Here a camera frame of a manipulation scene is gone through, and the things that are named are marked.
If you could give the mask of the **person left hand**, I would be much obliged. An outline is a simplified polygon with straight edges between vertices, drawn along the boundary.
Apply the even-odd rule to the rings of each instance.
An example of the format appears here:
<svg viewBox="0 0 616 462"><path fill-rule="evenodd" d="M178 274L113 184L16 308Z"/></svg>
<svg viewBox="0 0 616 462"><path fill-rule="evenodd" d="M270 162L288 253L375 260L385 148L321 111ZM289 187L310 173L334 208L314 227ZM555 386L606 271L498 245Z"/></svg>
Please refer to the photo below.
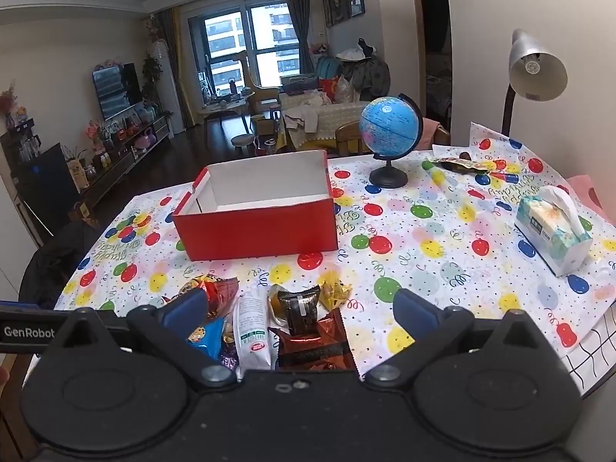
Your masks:
<svg viewBox="0 0 616 462"><path fill-rule="evenodd" d="M8 380L9 372L4 367L0 367L0 386L4 386Z"/></svg>

